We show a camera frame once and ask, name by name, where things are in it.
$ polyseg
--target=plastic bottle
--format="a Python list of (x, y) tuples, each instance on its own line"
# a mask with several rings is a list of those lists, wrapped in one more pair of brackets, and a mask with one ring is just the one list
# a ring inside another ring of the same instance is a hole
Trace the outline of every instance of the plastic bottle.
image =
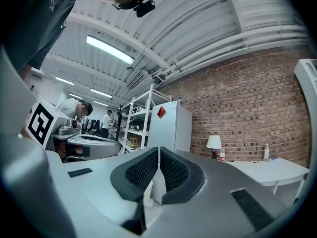
[(226, 154), (226, 149), (224, 148), (224, 146), (222, 146), (220, 149), (220, 160), (221, 161), (224, 161), (225, 154)]
[(178, 104), (182, 105), (182, 98), (180, 96), (178, 97)]
[(265, 149), (264, 149), (264, 161), (268, 161), (269, 159), (269, 147), (268, 144), (266, 143)]

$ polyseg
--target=fluorescent light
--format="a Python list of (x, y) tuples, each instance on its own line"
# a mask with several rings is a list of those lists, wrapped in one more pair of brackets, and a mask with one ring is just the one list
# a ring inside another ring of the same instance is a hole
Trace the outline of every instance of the fluorescent light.
[(106, 51), (107, 53), (121, 59), (122, 61), (126, 62), (127, 64), (132, 64), (134, 62), (134, 58), (125, 54), (124, 52), (120, 51), (119, 49), (116, 49), (115, 47), (106, 44), (105, 42), (96, 39), (95, 37), (92, 37), (90, 35), (87, 36), (86, 42), (98, 49), (101, 49), (103, 51)]
[(112, 98), (112, 96), (109, 95), (109, 94), (107, 94), (107, 93), (102, 93), (102, 92), (99, 92), (99, 91), (94, 90), (94, 89), (90, 89), (90, 90), (91, 90), (92, 92), (94, 92), (94, 93), (98, 93), (98, 94), (104, 95), (104, 96), (106, 96), (106, 97), (108, 97), (108, 98)]
[(59, 77), (55, 77), (55, 78), (56, 78), (57, 80), (59, 80), (59, 81), (65, 82), (65, 83), (67, 83), (67, 84), (74, 85), (73, 82), (67, 81), (67, 80), (65, 80), (65, 79), (62, 79), (62, 78), (59, 78)]
[(100, 104), (100, 105), (103, 105), (103, 106), (106, 106), (106, 107), (108, 107), (108, 105), (107, 104), (103, 104), (103, 103), (100, 103), (100, 102), (97, 102), (97, 101), (94, 101), (95, 103), (97, 103), (97, 104)]
[(77, 96), (77, 95), (75, 95), (75, 94), (69, 93), (69, 95), (70, 95), (70, 96), (73, 96), (73, 97), (75, 97), (75, 98), (77, 98), (77, 99), (82, 99), (81, 97), (79, 97), (79, 96)]

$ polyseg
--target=white shelving unit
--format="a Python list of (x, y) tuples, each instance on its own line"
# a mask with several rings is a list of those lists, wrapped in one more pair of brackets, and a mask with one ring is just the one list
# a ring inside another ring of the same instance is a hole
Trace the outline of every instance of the white shelving unit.
[[(128, 141), (128, 133), (135, 134), (138, 136), (142, 137), (141, 140), (141, 149), (145, 148), (145, 138), (146, 136), (149, 135), (149, 132), (146, 131), (148, 121), (151, 120), (152, 116), (152, 111), (150, 110), (151, 106), (156, 106), (165, 102), (169, 102), (171, 100), (170, 96), (166, 96), (159, 91), (153, 89), (153, 85), (151, 85), (151, 88), (149, 91), (145, 92), (144, 94), (140, 95), (139, 97), (133, 97), (132, 101), (126, 104), (125, 106), (122, 107), (122, 109), (127, 109), (128, 110), (128, 115), (123, 116), (123, 118), (127, 118), (127, 126), (126, 129), (124, 130), (124, 139), (119, 139), (119, 143), (122, 145), (122, 151), (121, 154), (125, 153), (125, 150), (132, 152), (136, 151), (138, 149), (132, 149), (129, 146), (129, 141)], [(139, 111), (134, 113), (133, 108), (141, 106), (145, 110)], [(128, 129), (130, 126), (130, 123), (133, 121), (144, 121), (143, 125), (143, 131), (135, 131)]]

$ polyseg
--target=red brick wall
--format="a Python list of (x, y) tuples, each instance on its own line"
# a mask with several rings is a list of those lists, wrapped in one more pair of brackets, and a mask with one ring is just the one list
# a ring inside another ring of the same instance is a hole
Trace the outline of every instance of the red brick wall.
[(301, 48), (270, 49), (228, 59), (199, 70), (160, 91), (182, 97), (193, 114), (191, 152), (211, 156), (209, 135), (220, 135), (227, 160), (270, 157), (307, 166), (311, 150), (310, 118), (293, 73)]

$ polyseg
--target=white refrigerator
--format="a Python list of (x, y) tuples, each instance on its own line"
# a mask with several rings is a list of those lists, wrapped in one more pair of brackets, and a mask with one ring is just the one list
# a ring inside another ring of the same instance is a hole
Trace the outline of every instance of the white refrigerator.
[[(159, 118), (159, 109), (165, 114)], [(165, 146), (190, 152), (192, 114), (181, 105), (167, 102), (153, 107), (147, 147)]]

